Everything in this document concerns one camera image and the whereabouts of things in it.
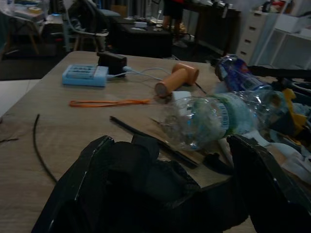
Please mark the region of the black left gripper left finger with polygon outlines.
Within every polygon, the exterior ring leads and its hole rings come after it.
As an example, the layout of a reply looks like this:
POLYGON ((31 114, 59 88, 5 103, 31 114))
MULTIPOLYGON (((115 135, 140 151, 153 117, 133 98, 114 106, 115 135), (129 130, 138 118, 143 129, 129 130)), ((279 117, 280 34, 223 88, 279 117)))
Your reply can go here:
POLYGON ((32 232, 94 233, 102 213, 110 136, 90 142, 55 185, 32 232))

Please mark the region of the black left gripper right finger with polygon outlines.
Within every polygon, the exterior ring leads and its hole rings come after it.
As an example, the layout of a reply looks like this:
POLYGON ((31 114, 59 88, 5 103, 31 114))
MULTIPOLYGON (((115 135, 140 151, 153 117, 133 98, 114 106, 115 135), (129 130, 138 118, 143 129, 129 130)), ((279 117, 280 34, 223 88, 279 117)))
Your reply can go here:
POLYGON ((254 139, 229 136, 235 176, 258 233, 309 233, 311 198, 254 139))

